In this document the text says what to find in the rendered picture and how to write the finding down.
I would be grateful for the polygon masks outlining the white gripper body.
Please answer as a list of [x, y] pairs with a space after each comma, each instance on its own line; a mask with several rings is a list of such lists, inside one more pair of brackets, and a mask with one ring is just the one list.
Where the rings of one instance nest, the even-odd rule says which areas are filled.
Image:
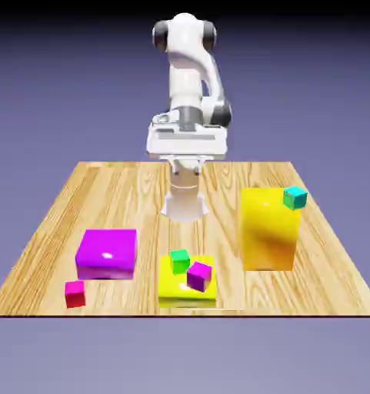
[[151, 124], [146, 142], [147, 153], [155, 159], [167, 157], [223, 159], [227, 152], [227, 129], [196, 125], [183, 132], [177, 123]]

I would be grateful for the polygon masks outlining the small green cube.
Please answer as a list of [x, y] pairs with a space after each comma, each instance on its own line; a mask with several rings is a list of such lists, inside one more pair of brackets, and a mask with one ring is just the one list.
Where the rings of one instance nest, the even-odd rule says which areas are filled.
[[190, 256], [186, 249], [172, 250], [169, 252], [170, 267], [174, 275], [186, 273], [190, 266]]

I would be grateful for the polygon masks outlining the small teal cube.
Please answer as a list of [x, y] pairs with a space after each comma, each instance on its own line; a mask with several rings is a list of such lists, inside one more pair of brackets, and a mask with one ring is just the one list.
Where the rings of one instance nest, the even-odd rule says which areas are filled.
[[302, 209], [307, 202], [308, 193], [297, 186], [284, 189], [283, 204], [291, 210]]

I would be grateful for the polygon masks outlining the small purple cube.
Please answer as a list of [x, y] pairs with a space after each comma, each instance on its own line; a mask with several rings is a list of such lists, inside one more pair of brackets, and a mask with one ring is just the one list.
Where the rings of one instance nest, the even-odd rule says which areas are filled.
[[186, 272], [187, 286], [199, 292], [205, 292], [212, 280], [212, 267], [201, 262], [194, 262]]

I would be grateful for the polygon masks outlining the small red cube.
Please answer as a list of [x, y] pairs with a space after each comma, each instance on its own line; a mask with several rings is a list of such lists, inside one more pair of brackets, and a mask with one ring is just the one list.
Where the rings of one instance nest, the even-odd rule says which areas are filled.
[[86, 305], [85, 284], [82, 280], [65, 283], [65, 303], [68, 308]]

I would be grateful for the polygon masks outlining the large orange-yellow tall box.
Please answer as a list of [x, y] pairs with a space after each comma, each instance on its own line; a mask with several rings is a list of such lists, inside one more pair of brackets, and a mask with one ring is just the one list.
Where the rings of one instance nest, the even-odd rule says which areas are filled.
[[294, 265], [301, 211], [283, 203], [282, 188], [240, 192], [239, 253], [245, 271], [290, 271]]

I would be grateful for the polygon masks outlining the large magenta box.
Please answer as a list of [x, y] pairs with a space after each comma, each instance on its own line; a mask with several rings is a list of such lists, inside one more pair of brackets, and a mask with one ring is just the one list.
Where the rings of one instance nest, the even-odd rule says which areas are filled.
[[75, 254], [78, 279], [133, 279], [137, 254], [135, 229], [87, 229]]

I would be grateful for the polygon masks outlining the large yellow flat box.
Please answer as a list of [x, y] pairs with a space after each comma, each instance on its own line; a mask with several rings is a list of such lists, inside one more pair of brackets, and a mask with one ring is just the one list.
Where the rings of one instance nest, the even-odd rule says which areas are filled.
[[158, 304], [160, 308], [215, 308], [217, 292], [214, 259], [208, 255], [191, 255], [190, 266], [194, 262], [201, 262], [212, 267], [212, 280], [205, 292], [189, 288], [187, 274], [174, 275], [170, 267], [170, 258], [168, 256], [160, 258], [158, 275]]

